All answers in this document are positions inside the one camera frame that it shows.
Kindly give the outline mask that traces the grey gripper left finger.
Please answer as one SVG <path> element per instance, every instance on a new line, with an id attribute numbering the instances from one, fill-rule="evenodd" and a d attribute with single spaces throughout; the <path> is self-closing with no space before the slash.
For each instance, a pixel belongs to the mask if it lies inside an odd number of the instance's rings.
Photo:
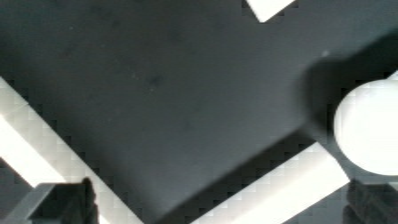
<path id="1" fill-rule="evenodd" d="M 21 202 L 17 224 L 97 224 L 92 183 L 42 183 Z"/>

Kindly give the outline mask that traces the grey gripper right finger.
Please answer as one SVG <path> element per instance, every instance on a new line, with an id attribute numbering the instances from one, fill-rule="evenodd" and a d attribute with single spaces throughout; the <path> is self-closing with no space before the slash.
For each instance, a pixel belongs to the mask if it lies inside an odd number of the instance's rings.
<path id="1" fill-rule="evenodd" d="M 351 180 L 346 201 L 344 224 L 398 224 L 398 190 L 389 184 Z"/>

